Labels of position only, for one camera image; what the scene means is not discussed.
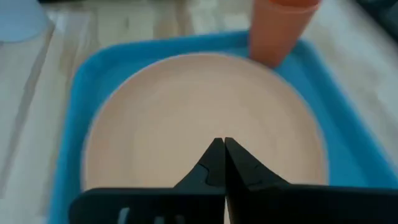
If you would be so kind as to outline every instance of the wooden table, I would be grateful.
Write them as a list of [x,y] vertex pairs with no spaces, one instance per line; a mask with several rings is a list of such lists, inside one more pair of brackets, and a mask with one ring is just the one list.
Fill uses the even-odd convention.
[[[112,0],[44,6],[50,27],[0,42],[0,222],[43,223],[76,68],[109,45],[247,29],[250,0]],[[355,3],[324,1],[304,34],[398,164],[398,52]]]

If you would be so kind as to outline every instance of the orange cup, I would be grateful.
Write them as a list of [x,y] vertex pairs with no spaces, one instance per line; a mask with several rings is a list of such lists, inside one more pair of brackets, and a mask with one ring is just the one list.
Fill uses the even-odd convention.
[[271,68],[293,49],[321,0],[254,0],[250,57]]

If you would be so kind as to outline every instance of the blue tray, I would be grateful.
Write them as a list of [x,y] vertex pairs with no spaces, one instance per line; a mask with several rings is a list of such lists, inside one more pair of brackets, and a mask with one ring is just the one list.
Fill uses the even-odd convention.
[[[73,81],[57,162],[49,223],[67,223],[70,202],[81,192],[81,150],[93,115],[131,74],[160,59],[189,52],[248,55],[248,33],[180,37],[115,45],[91,56]],[[398,187],[379,146],[356,116],[313,47],[302,40],[276,68],[310,105],[326,139],[331,185]]]

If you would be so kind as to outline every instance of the light blue object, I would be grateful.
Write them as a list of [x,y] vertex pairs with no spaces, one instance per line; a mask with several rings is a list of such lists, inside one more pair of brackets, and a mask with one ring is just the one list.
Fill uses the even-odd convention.
[[[94,54],[79,68],[71,89],[49,223],[68,223],[69,205],[81,192],[83,141],[96,110],[104,100],[131,74],[145,66],[190,52],[222,52],[247,57],[248,33],[241,31],[115,45]],[[331,185],[398,188],[397,177],[381,156],[377,142],[356,116],[309,43],[298,41],[276,72],[301,93],[317,117],[328,149]]]

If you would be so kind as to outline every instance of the beige plate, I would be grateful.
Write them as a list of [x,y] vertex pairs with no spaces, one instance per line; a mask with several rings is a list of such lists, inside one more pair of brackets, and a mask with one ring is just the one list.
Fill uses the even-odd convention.
[[83,188],[173,187],[226,136],[290,182],[327,182],[317,124],[286,82],[242,58],[191,54],[111,95],[86,140]]

